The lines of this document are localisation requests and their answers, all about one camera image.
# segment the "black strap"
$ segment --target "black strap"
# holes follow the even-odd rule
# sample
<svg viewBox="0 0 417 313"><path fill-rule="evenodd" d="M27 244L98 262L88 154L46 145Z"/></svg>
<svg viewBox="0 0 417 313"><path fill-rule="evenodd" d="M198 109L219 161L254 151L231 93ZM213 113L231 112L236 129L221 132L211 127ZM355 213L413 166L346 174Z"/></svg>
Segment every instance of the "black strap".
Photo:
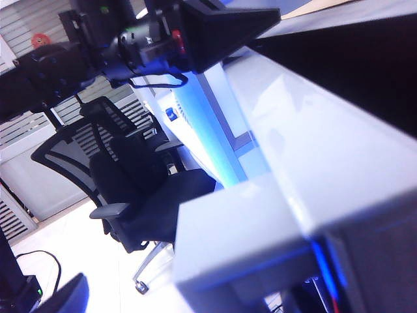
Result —
<svg viewBox="0 0 417 313"><path fill-rule="evenodd" d="M129 80L129 84L133 88L139 89L139 88L149 88L149 87L151 87L151 88L179 88L179 87L182 87L182 86L184 86L188 83L188 77L181 74L181 73L164 73L164 74L171 75L172 77L180 80L181 83L178 84L178 85L173 85L173 84L170 84L170 83L152 83L152 84L149 84L149 85L136 85L132 80Z"/></svg>

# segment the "chair armrest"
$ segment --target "chair armrest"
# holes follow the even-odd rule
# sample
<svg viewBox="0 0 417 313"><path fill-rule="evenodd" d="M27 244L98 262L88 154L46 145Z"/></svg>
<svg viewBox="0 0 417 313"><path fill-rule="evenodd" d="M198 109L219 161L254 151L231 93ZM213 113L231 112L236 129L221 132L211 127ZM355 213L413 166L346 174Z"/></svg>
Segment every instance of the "chair armrest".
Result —
<svg viewBox="0 0 417 313"><path fill-rule="evenodd" d="M105 220L108 218L119 218L129 211L130 203L112 203L98 207L90 213L93 220Z"/></svg>
<svg viewBox="0 0 417 313"><path fill-rule="evenodd" d="M177 149L179 147L182 147L184 144L180 142L179 140L173 140L172 142L165 142L161 144L159 147L155 149L156 153L163 153L168 152L172 149Z"/></svg>

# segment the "mesh chair back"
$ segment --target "mesh chair back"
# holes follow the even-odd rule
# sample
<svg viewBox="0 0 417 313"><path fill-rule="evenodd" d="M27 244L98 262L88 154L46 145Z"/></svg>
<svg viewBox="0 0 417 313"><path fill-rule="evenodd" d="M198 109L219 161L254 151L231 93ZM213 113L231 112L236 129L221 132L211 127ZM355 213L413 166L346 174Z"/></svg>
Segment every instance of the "mesh chair back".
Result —
<svg viewBox="0 0 417 313"><path fill-rule="evenodd" d="M114 136L127 135L136 129L135 124L106 97L83 104L79 114L92 124L101 125Z"/></svg>
<svg viewBox="0 0 417 313"><path fill-rule="evenodd" d="M109 146L112 135L102 127L79 119L57 131L32 155L32 160L60 173L84 191L99 207L106 204L90 174L90 158L99 151L116 158Z"/></svg>

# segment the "chair caster wheel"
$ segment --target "chair caster wheel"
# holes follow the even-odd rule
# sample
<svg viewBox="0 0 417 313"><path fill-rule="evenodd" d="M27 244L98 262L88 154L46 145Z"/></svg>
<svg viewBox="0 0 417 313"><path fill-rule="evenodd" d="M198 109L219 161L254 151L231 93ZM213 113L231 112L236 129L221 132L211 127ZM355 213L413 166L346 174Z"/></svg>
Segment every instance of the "chair caster wheel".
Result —
<svg viewBox="0 0 417 313"><path fill-rule="evenodd" d="M148 292L149 287L144 282L136 282L136 290L141 294L144 295Z"/></svg>

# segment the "chair seat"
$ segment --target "chair seat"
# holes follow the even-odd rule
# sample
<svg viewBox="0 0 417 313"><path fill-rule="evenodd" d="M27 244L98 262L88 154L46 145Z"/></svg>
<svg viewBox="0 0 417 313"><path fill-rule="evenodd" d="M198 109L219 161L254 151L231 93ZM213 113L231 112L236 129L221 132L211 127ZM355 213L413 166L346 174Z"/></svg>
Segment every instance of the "chair seat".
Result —
<svg viewBox="0 0 417 313"><path fill-rule="evenodd" d="M203 170L190 170L171 175L150 196L137 217L126 221L124 229L142 241L174 243L179 205L214 190L216 181Z"/></svg>

